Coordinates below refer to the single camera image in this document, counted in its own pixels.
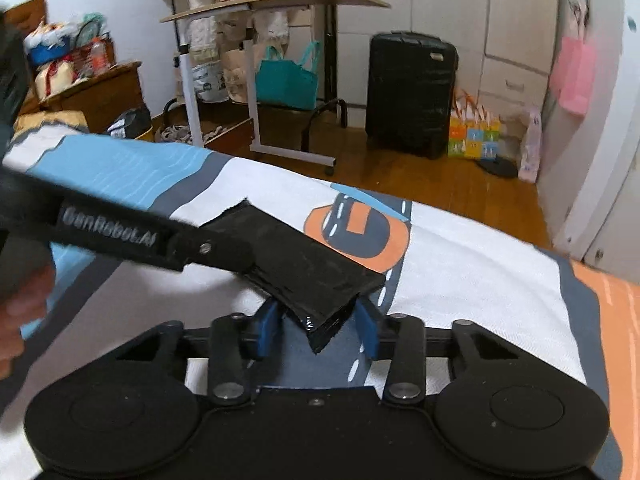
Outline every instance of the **plastic bottle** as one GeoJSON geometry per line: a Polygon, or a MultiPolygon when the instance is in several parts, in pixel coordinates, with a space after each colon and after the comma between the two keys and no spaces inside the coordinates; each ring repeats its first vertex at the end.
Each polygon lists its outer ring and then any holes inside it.
{"type": "Polygon", "coordinates": [[[91,66],[94,69],[94,75],[100,75],[109,69],[107,49],[100,38],[94,38],[93,43],[91,47],[91,66]]]}

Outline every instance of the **colorful gift bag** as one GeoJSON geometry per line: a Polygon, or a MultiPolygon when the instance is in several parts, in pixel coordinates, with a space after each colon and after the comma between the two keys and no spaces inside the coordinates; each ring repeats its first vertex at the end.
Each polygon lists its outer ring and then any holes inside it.
{"type": "Polygon", "coordinates": [[[299,63],[283,59],[273,46],[267,47],[265,57],[255,77],[258,101],[297,110],[313,110],[318,92],[320,42],[309,43],[299,63]],[[304,68],[309,59],[311,70],[304,68]]]}
{"type": "Polygon", "coordinates": [[[495,160],[502,125],[466,92],[454,100],[449,122],[449,156],[495,160]]]}

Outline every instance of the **door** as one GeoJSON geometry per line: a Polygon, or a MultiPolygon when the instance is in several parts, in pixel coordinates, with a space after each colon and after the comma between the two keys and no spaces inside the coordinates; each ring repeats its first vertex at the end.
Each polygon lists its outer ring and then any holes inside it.
{"type": "Polygon", "coordinates": [[[558,0],[490,0],[486,53],[548,74],[558,0]]]}
{"type": "Polygon", "coordinates": [[[415,32],[482,54],[488,0],[413,0],[415,32]]]}

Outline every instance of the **suitcase handle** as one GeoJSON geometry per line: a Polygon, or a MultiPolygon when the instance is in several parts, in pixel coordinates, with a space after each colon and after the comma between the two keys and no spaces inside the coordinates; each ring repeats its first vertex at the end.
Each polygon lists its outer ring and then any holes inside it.
{"type": "Polygon", "coordinates": [[[421,32],[414,32],[412,30],[392,30],[392,34],[404,34],[406,36],[420,36],[421,38],[431,38],[432,40],[442,41],[438,36],[432,36],[431,34],[423,34],[421,32]]]}

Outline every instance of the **pink bag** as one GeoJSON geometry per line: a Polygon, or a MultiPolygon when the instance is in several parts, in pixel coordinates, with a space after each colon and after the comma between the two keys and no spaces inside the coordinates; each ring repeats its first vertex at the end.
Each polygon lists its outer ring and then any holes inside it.
{"type": "Polygon", "coordinates": [[[584,116],[589,109],[596,66],[596,51],[584,44],[586,9],[574,10],[578,38],[562,38],[560,54],[549,78],[549,88],[568,112],[584,116]]]}

